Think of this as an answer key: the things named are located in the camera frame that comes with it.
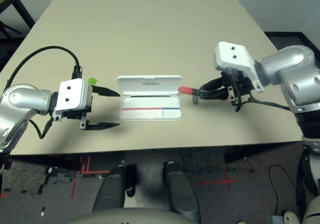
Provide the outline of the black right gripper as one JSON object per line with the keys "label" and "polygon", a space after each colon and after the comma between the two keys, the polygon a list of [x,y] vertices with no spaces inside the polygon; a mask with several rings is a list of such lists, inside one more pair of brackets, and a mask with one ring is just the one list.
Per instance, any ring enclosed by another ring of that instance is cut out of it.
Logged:
{"label": "black right gripper", "polygon": [[221,72],[222,78],[211,80],[200,87],[203,100],[229,100],[233,107],[241,109],[242,96],[250,94],[253,85],[242,71]]}

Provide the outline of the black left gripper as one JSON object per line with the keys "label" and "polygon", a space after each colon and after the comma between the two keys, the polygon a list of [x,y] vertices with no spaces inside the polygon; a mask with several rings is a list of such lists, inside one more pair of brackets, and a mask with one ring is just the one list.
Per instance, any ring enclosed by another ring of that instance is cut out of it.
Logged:
{"label": "black left gripper", "polygon": [[105,130],[118,126],[118,123],[88,124],[88,113],[92,108],[92,92],[100,96],[119,96],[113,90],[99,86],[71,86],[71,93],[65,98],[62,114],[68,119],[79,119],[80,128],[88,130]]}

